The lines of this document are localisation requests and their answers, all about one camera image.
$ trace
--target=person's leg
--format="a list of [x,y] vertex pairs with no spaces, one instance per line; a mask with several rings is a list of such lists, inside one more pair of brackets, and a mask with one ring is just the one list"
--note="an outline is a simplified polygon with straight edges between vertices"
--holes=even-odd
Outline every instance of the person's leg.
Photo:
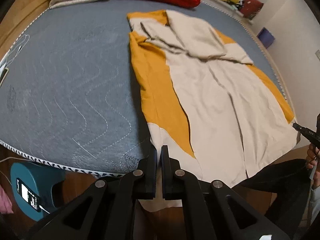
[[299,226],[307,205],[310,189],[304,159],[269,165],[252,178],[240,183],[243,187],[277,193],[265,216],[290,238]]

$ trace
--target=black tool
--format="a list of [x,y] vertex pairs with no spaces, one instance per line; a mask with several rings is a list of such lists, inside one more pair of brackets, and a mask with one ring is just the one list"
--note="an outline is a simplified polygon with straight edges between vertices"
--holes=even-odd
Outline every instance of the black tool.
[[294,123],[292,126],[297,131],[299,131],[305,138],[307,138],[310,143],[312,143],[318,149],[320,149],[320,134],[314,132],[313,130],[310,130],[309,128],[298,125],[297,123]]
[[[272,240],[289,237],[220,180],[198,180],[182,170],[178,160],[161,149],[162,190],[166,200],[182,200],[189,240]],[[138,199],[156,194],[157,152],[121,179],[103,177],[82,195],[36,223],[25,240],[132,240],[135,206]],[[320,227],[312,227],[308,238],[317,239]]]
[[[313,130],[310,130],[309,128],[303,127],[301,125],[298,125],[297,123],[294,123],[292,125],[293,128],[295,128],[295,130],[299,131],[305,138],[307,138],[309,140],[310,143],[312,143],[313,145],[315,145],[318,149],[320,149],[320,114],[317,117],[317,131],[314,132]],[[316,153],[316,157],[315,160],[319,160],[319,156],[318,153]],[[310,172],[310,179],[313,179],[313,176],[316,172],[317,166],[313,166],[311,172]]]

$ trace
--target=mattress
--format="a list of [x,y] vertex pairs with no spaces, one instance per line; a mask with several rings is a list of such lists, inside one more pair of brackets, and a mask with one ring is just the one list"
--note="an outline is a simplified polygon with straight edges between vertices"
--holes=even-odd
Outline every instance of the mattress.
[[13,44],[0,87],[0,144],[53,167],[121,176],[148,155],[150,134],[130,64],[128,12],[171,9],[208,21],[240,44],[281,90],[236,19],[201,3],[188,10],[105,0],[46,10]]

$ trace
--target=pink cloth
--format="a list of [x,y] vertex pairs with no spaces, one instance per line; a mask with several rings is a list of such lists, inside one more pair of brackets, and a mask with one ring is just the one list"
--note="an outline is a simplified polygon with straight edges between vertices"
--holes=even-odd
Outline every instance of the pink cloth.
[[4,189],[0,185],[0,213],[1,214],[13,214],[12,204],[8,195],[4,192]]

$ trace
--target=wall outlet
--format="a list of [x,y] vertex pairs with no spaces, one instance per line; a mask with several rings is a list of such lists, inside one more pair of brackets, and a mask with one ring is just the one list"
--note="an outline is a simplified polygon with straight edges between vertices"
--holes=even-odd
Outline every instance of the wall outlet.
[[317,56],[317,58],[320,60],[320,49],[318,49],[318,50],[316,51],[316,56]]

